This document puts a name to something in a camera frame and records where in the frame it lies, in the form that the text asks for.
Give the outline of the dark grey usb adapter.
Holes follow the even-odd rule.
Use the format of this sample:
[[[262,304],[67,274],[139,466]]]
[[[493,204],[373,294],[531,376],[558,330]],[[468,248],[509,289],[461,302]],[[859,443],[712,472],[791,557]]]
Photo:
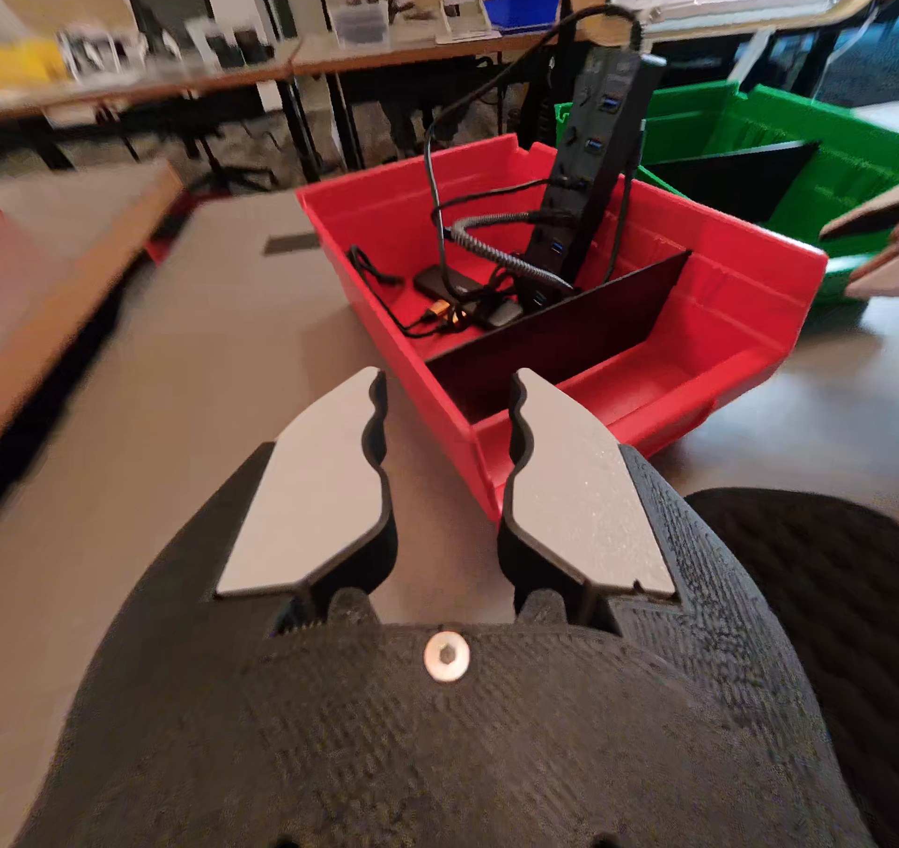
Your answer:
[[[522,307],[507,297],[487,297],[474,303],[466,314],[472,324],[486,332],[511,325],[524,314]]]

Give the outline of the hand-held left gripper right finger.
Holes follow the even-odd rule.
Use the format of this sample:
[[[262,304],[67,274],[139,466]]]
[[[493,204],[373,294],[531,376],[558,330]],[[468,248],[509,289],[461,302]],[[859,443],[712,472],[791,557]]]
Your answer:
[[[673,574],[626,464],[601,421],[534,370],[511,378],[512,470],[497,553],[517,611],[538,591],[590,626],[613,598],[678,599]]]

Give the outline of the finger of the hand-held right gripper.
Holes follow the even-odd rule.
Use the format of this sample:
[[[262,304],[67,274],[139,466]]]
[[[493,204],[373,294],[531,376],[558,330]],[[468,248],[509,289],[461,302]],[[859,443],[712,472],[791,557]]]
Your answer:
[[[824,225],[818,235],[820,241],[844,236],[859,236],[894,229],[898,223],[898,188],[860,204]]]
[[[898,245],[890,244],[849,277],[845,296],[855,300],[898,297]]]

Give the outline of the long wooden desk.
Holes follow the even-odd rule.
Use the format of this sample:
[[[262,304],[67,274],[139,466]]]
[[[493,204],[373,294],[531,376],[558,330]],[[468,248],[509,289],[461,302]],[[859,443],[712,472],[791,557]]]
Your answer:
[[[275,56],[263,64],[223,69],[206,63],[163,68],[155,77],[103,88],[77,88],[56,84],[2,101],[2,123],[18,122],[72,106],[113,108],[120,103],[146,103],[186,94],[231,90],[274,82],[278,88],[288,129],[309,183],[320,180],[313,140],[299,115],[295,89],[297,77],[326,76],[329,87],[338,87],[337,76],[346,71],[400,67],[462,57],[528,52],[553,44],[549,31],[523,32],[455,43],[438,43],[433,25],[426,29],[400,21],[385,45],[342,48],[334,33],[296,37],[277,44]]]

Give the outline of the yellow plastic bin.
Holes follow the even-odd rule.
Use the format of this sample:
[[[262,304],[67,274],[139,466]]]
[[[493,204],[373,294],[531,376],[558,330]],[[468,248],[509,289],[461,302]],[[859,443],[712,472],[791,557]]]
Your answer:
[[[70,80],[53,38],[33,37],[1,43],[1,89],[30,90]]]

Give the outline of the black wrist rest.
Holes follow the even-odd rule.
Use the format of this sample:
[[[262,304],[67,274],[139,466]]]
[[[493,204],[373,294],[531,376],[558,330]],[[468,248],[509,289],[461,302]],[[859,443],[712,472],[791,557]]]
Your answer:
[[[898,845],[898,527],[824,494],[723,487],[687,503],[776,614],[878,846]]]

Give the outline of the red plastic bin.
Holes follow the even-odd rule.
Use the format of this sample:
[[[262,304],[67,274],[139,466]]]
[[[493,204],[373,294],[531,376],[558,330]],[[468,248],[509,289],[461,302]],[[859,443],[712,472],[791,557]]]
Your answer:
[[[488,517],[501,514],[511,376],[530,368],[651,457],[770,378],[792,351],[825,254],[636,182],[613,279],[621,187],[572,299],[489,333],[411,338],[413,286],[438,263],[421,160],[298,190],[354,311]]]

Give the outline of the green plastic bin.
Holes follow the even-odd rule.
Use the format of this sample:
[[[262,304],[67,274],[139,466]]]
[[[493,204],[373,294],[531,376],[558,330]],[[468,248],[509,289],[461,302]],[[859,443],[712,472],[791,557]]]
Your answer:
[[[802,315],[825,308],[864,311],[868,301],[844,295],[849,275],[877,255],[892,229],[848,236],[820,247],[824,225],[897,186],[897,134],[845,109],[725,81],[655,90],[648,106],[641,164],[626,211],[620,251],[614,232],[625,177],[586,256],[577,286],[608,281],[691,252],[665,303],[661,323],[731,323],[763,337],[784,335]],[[790,140],[821,146],[765,223],[752,224],[652,184],[644,168]]]

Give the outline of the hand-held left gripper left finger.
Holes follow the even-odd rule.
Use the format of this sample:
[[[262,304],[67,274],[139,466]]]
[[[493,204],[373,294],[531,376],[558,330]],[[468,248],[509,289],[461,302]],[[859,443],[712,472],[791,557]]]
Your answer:
[[[285,595],[303,620],[343,590],[370,596],[398,557],[384,370],[365,367],[273,442],[215,588],[221,600]]]

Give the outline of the blue plastic bin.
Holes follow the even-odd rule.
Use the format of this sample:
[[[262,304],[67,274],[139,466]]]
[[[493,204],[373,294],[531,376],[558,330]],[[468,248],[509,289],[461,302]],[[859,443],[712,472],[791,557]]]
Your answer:
[[[561,0],[483,0],[492,28],[501,34],[550,29],[558,20]]]

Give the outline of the small flat dark usb hub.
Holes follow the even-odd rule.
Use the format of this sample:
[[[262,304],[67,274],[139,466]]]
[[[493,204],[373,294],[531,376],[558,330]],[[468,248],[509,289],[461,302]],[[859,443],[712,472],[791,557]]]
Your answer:
[[[454,302],[454,296],[478,293],[484,289],[484,284],[451,268],[443,277],[441,267],[432,265],[414,276],[413,288],[435,302]]]

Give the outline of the small white stand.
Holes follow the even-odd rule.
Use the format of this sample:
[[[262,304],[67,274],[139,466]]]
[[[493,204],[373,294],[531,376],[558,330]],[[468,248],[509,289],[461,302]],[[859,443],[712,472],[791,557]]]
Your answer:
[[[440,0],[436,44],[458,44],[486,40],[498,35],[484,0]]]

